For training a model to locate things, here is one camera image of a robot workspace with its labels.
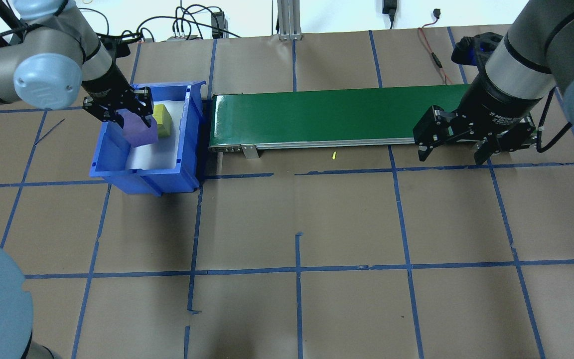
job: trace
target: small yellow object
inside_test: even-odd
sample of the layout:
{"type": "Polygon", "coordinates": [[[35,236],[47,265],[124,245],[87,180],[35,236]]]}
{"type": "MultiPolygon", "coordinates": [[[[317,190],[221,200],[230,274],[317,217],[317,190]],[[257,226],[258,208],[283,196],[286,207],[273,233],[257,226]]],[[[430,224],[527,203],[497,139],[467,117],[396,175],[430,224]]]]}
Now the small yellow object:
{"type": "Polygon", "coordinates": [[[171,134],[171,116],[165,105],[154,105],[152,114],[156,120],[156,127],[159,138],[169,137],[171,134]]]}

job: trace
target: green conveyor belt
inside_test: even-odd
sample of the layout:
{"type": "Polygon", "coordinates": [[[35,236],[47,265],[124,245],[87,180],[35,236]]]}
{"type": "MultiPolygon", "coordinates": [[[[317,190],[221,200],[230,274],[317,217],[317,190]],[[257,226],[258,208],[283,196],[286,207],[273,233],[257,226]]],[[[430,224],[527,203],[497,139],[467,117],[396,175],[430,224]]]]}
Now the green conveyor belt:
{"type": "Polygon", "coordinates": [[[452,111],[468,85],[220,95],[210,149],[376,145],[412,142],[431,105],[452,111]]]}

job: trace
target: white wall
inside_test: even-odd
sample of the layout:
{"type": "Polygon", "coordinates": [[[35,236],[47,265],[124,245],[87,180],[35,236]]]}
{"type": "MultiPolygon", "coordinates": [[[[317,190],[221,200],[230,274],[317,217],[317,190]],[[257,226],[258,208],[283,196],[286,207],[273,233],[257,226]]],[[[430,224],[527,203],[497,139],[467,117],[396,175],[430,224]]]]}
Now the white wall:
{"type": "MultiPolygon", "coordinates": [[[[431,13],[435,7],[440,7],[442,11],[442,17],[437,23],[440,26],[512,23],[526,2],[527,0],[399,0],[394,28],[419,27],[432,22],[431,13]]],[[[194,2],[185,0],[183,3],[188,6],[194,2]]],[[[125,29],[135,30],[142,20],[151,16],[173,15],[178,4],[176,0],[92,0],[90,4],[77,0],[79,7],[97,9],[109,18],[110,34],[120,34],[125,29]]],[[[276,0],[206,0],[202,4],[222,7],[231,32],[241,36],[267,36],[273,33],[276,0]]],[[[381,14],[381,6],[382,0],[301,0],[301,28],[303,32],[389,29],[389,18],[381,14]]],[[[105,21],[100,15],[92,12],[84,14],[95,31],[105,33],[105,21]]],[[[197,14],[196,20],[210,24],[207,13],[197,14]]],[[[152,30],[157,41],[162,41],[172,36],[171,23],[171,19],[159,19],[149,22],[146,27],[152,30]]],[[[6,29],[6,25],[0,20],[0,31],[6,29]]],[[[204,34],[206,38],[209,37],[210,30],[205,29],[204,34]]]]}

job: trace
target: blue plastic bin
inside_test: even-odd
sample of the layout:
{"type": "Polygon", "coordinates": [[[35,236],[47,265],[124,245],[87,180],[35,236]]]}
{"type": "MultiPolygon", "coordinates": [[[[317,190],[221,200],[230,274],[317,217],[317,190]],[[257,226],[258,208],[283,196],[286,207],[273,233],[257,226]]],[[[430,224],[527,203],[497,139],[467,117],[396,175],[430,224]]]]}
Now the blue plastic bin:
{"type": "Polygon", "coordinates": [[[196,179],[196,151],[198,128],[205,121],[201,101],[201,86],[205,81],[162,82],[135,84],[152,90],[152,99],[184,101],[180,119],[176,166],[164,170],[126,169],[130,144],[121,136],[121,127],[105,122],[101,126],[94,150],[90,177],[101,177],[128,194],[191,192],[198,188],[196,179]]]}

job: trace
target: grid of blue tape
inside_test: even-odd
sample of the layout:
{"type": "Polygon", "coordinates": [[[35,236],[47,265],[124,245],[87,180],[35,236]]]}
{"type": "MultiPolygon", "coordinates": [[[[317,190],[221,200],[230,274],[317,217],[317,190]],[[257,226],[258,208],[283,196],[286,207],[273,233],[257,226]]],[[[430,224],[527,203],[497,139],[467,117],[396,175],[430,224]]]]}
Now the grid of blue tape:
{"type": "MultiPolygon", "coordinates": [[[[369,39],[371,42],[371,48],[373,51],[374,56],[374,64],[376,68],[376,75],[378,77],[378,86],[382,87],[382,80],[380,77],[380,66],[378,63],[378,54],[376,51],[376,43],[373,38],[373,33],[371,31],[369,33],[369,39]]],[[[451,38],[451,43],[455,46],[455,39],[453,38],[453,33],[451,32],[451,28],[448,27],[449,37],[451,38]]],[[[211,93],[210,89],[212,88],[212,77],[214,73],[214,58],[216,57],[216,44],[217,42],[214,41],[214,45],[212,48],[212,58],[211,58],[211,65],[210,65],[210,77],[209,77],[209,93],[211,93]]],[[[294,91],[296,91],[296,42],[292,44],[292,51],[293,51],[293,87],[294,91]]],[[[137,45],[137,51],[135,55],[134,67],[132,70],[131,80],[130,83],[134,82],[134,77],[137,71],[137,64],[139,62],[139,54],[141,53],[141,44],[137,45]]],[[[464,74],[464,69],[460,66],[460,72],[462,75],[462,80],[464,83],[467,83],[466,76],[464,74]]],[[[557,93],[558,100],[561,103],[560,94],[557,93]]],[[[69,107],[68,110],[75,110],[80,109],[80,107],[69,107]]],[[[41,117],[41,122],[39,123],[39,128],[36,132],[36,137],[34,139],[34,143],[37,142],[41,131],[43,129],[43,125],[45,123],[46,114],[48,111],[37,110],[37,109],[22,109],[22,110],[2,110],[0,113],[16,113],[16,112],[43,112],[41,117]]],[[[69,185],[85,185],[85,184],[100,184],[105,183],[102,180],[88,180],[88,181],[53,181],[53,182],[26,182],[25,179],[27,177],[28,170],[30,168],[30,164],[32,162],[32,157],[34,156],[34,151],[36,149],[36,145],[32,146],[30,150],[30,154],[28,157],[28,161],[25,166],[25,170],[23,171],[23,177],[21,182],[15,183],[0,183],[0,187],[18,187],[18,191],[16,194],[16,198],[13,203],[13,207],[10,211],[9,219],[6,223],[6,229],[4,231],[4,235],[2,237],[0,247],[3,248],[6,243],[7,234],[10,229],[10,225],[14,218],[14,212],[19,202],[19,197],[23,191],[24,187],[27,186],[69,186],[69,185]]],[[[539,260],[539,261],[522,261],[519,259],[517,254],[517,250],[513,248],[513,237],[510,230],[510,225],[508,223],[508,218],[506,216],[506,209],[504,208],[503,200],[501,197],[501,191],[499,190],[499,185],[497,184],[497,178],[495,176],[495,169],[498,168],[532,168],[532,167],[556,167],[556,166],[574,166],[574,162],[572,163],[554,163],[554,162],[547,162],[541,164],[501,164],[495,165],[492,164],[491,161],[488,161],[485,165],[480,166],[435,166],[435,167],[410,167],[410,168],[397,168],[396,162],[394,159],[394,154],[391,150],[391,146],[389,146],[389,155],[391,161],[391,168],[381,168],[381,169],[359,169],[359,170],[337,170],[337,171],[311,171],[308,173],[302,174],[295,174],[295,176],[315,176],[315,175],[346,175],[346,174],[359,174],[359,173],[392,173],[393,175],[393,182],[394,182],[394,192],[396,193],[396,206],[397,212],[399,216],[399,221],[401,225],[401,232],[403,238],[403,248],[405,250],[405,263],[404,264],[379,264],[379,265],[357,265],[357,266],[301,266],[300,263],[300,239],[303,236],[302,233],[296,234],[295,237],[295,266],[290,267],[276,267],[276,268],[247,268],[247,269],[238,269],[238,270],[196,270],[196,259],[198,254],[198,239],[200,234],[200,218],[201,218],[201,203],[203,199],[203,186],[199,188],[199,196],[198,196],[198,204],[196,210],[196,223],[194,228],[194,243],[193,243],[193,252],[192,252],[192,262],[191,262],[191,270],[186,271],[142,271],[142,272],[123,272],[123,273],[95,273],[94,266],[96,264],[96,256],[98,253],[99,248],[99,238],[101,237],[103,231],[103,223],[105,221],[105,214],[107,212],[107,207],[110,198],[110,191],[112,186],[108,184],[107,192],[105,193],[105,200],[103,203],[102,214],[98,226],[98,232],[96,236],[96,241],[94,243],[94,250],[93,255],[90,261],[89,271],[87,273],[50,273],[50,274],[26,274],[26,279],[67,279],[67,278],[85,278],[86,279],[86,287],[84,290],[84,297],[82,300],[82,305],[80,309],[80,314],[78,317],[77,322],[77,331],[75,334],[75,341],[73,345],[73,350],[71,353],[71,358],[75,359],[77,356],[78,350],[78,343],[80,339],[80,334],[82,330],[82,325],[84,322],[84,317],[86,313],[86,306],[87,306],[87,298],[89,297],[90,293],[90,286],[91,282],[94,278],[123,278],[123,277],[167,277],[167,276],[188,276],[189,281],[189,292],[187,298],[187,309],[193,313],[198,313],[193,308],[193,293],[194,293],[194,280],[196,276],[202,275],[251,275],[251,274],[260,274],[260,273],[296,273],[296,316],[297,316],[297,338],[298,338],[298,358],[303,358],[303,328],[302,328],[302,298],[301,298],[301,285],[300,285],[300,275],[302,272],[308,271],[363,271],[363,270],[405,270],[408,273],[408,285],[410,290],[410,300],[412,303],[412,314],[413,314],[413,321],[415,326],[415,334],[417,339],[417,346],[418,346],[418,353],[421,359],[424,358],[424,351],[422,349],[422,337],[421,337],[421,326],[419,323],[418,318],[418,309],[415,300],[415,291],[413,287],[413,270],[417,269],[437,269],[437,268],[487,268],[487,267],[506,267],[506,266],[514,266],[517,270],[518,277],[520,280],[520,286],[522,288],[522,293],[524,295],[524,300],[527,306],[529,320],[531,321],[531,326],[533,327],[533,335],[536,339],[536,344],[540,353],[540,357],[544,358],[544,347],[542,346],[542,341],[540,339],[538,329],[536,326],[535,316],[533,314],[533,310],[531,308],[531,303],[528,296],[528,289],[526,288],[526,282],[524,281],[524,277],[522,275],[522,266],[550,266],[550,265],[565,265],[565,264],[574,264],[574,259],[554,259],[554,260],[539,260]],[[428,170],[478,170],[478,169],[488,169],[490,173],[490,178],[493,182],[498,205],[501,210],[502,218],[504,221],[504,226],[506,229],[506,234],[508,237],[509,245],[511,247],[513,253],[513,261],[500,261],[500,262],[472,262],[472,263],[420,263],[414,264],[412,263],[410,252],[408,248],[408,243],[406,239],[406,228],[405,228],[405,218],[404,218],[404,209],[403,203],[401,202],[399,186],[398,186],[398,179],[397,173],[404,172],[404,171],[428,171],[428,170]]],[[[208,176],[205,177],[206,180],[227,180],[230,178],[262,178],[262,177],[271,177],[273,173],[252,173],[252,174],[243,174],[243,175],[220,175],[220,176],[208,176]]],[[[187,351],[189,348],[189,339],[190,339],[190,326],[185,327],[185,336],[184,336],[184,358],[187,357],[187,351]]]]}

